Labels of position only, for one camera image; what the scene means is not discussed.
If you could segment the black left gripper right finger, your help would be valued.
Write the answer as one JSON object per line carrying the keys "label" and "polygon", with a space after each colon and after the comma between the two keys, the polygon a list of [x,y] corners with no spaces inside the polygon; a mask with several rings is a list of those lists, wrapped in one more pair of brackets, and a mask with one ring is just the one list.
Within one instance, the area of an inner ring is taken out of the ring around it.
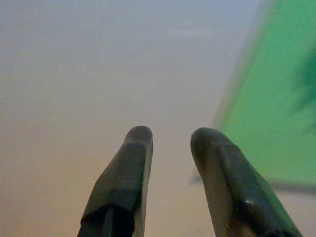
{"label": "black left gripper right finger", "polygon": [[202,127],[190,145],[216,237],[303,237],[269,183],[226,135]]}

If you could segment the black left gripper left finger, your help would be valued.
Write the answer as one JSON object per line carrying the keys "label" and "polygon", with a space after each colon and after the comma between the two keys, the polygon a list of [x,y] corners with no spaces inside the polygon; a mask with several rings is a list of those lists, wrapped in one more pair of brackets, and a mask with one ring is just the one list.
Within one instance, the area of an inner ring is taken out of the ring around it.
{"label": "black left gripper left finger", "polygon": [[136,126],[97,179],[77,237],[144,237],[153,135]]}

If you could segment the green table mat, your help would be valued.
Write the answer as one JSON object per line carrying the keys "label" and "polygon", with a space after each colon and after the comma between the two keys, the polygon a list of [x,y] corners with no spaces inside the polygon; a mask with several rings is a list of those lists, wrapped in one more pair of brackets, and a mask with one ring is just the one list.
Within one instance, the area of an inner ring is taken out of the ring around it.
{"label": "green table mat", "polygon": [[267,180],[316,187],[316,0],[269,0],[216,126]]}

